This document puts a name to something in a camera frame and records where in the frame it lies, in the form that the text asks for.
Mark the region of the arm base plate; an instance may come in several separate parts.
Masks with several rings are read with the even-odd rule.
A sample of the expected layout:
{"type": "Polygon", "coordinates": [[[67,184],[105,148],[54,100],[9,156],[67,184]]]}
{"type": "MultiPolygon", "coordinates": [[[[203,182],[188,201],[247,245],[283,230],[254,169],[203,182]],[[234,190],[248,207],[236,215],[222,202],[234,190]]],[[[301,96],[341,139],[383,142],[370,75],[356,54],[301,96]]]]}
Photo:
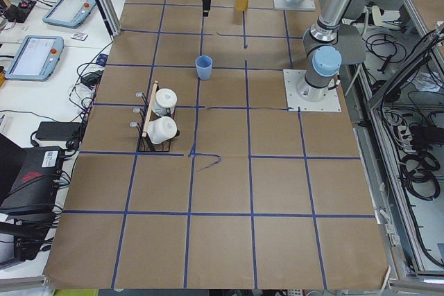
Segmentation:
{"type": "Polygon", "coordinates": [[[316,9],[314,0],[273,0],[275,10],[295,10],[313,12],[316,9]]]}
{"type": "Polygon", "coordinates": [[[287,109],[292,112],[341,112],[334,81],[324,88],[314,88],[305,80],[305,70],[283,71],[287,109]]]}

